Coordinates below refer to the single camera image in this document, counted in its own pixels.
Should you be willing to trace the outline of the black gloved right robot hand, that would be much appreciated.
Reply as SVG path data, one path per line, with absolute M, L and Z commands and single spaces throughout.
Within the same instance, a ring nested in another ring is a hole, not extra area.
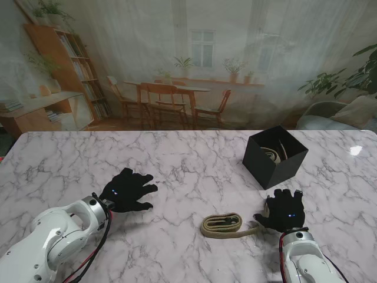
M 305 213 L 302 197 L 303 193 L 300 190 L 296 190 L 292 195 L 289 189 L 275 189 L 274 197 L 266 199 L 269 215 L 256 213 L 253 218 L 265 228 L 280 233 L 303 228 Z

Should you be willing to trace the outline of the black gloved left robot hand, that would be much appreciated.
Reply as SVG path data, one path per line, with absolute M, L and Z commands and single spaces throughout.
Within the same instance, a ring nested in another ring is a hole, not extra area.
M 113 202 L 111 210 L 117 213 L 149 210 L 153 205 L 149 202 L 140 203 L 139 200 L 158 191 L 156 185 L 148 185 L 152 180 L 152 175 L 141 175 L 134 173 L 132 169 L 124 168 L 105 186 L 99 199 Z

